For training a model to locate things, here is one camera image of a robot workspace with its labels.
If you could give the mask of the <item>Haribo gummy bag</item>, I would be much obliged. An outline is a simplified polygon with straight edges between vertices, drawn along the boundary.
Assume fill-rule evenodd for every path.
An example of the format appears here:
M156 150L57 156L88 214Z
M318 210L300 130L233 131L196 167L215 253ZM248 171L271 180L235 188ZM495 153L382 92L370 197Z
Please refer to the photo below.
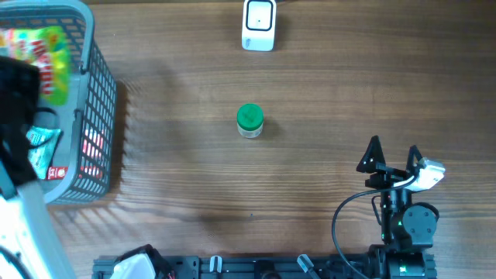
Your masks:
M40 71L40 95L51 105L65 105L69 95L71 52L60 26L1 29L1 55Z

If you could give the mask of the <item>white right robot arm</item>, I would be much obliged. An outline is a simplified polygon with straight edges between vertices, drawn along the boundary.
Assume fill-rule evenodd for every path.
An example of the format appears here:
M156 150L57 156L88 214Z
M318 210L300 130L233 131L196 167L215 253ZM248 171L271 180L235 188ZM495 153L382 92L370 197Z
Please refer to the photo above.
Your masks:
M372 136L356 170L370 175L365 186L380 199L373 210L383 241L369 247L360 273L368 278L435 278L433 256L425 251L433 246L439 211L427 202L414 202L412 196L439 183L445 166L411 146L404 170L389 167L379 137Z

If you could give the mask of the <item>red Nescafe stick sachet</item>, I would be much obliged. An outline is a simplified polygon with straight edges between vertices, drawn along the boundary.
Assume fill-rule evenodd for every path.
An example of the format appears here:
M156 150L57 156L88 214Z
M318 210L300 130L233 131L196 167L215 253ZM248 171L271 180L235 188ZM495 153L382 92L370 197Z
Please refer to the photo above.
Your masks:
M102 178L103 173L98 167L81 167L81 171L89 174L92 177ZM62 180L68 172L68 167L49 167L46 173L45 180Z

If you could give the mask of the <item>green lid jar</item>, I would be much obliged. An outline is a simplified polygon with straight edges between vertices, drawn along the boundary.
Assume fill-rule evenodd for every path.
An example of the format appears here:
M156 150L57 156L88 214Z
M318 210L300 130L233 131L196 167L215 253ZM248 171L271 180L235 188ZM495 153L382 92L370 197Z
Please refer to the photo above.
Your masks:
M258 137L264 127L263 109L253 103L242 105L236 116L237 129L241 136L252 139Z

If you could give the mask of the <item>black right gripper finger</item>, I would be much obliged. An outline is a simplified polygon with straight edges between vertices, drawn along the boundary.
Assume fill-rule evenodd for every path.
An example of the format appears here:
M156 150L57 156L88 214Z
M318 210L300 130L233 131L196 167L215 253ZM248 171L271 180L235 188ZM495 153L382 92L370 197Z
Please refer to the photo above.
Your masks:
M360 173L376 173L386 171L386 161L379 136L372 136L367 150L358 163L356 170Z
M413 145L409 148L408 159L405 170L408 173L415 173L417 163L422 159L422 154L420 153L418 147Z

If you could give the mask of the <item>teal tissue pack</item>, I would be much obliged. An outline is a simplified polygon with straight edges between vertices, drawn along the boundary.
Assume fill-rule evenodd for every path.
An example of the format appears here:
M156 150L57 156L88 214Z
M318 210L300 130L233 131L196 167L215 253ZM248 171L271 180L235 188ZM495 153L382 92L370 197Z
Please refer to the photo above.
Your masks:
M26 134L31 146L28 159L40 180L44 180L47 177L47 171L61 133L60 129L32 126Z

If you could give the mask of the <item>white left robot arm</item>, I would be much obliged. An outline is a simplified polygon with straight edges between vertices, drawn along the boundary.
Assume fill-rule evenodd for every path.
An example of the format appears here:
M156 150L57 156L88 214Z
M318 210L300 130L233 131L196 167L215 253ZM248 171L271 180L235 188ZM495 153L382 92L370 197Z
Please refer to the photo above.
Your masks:
M1 58L1 276L74 278L28 159L27 129L39 111L37 67Z

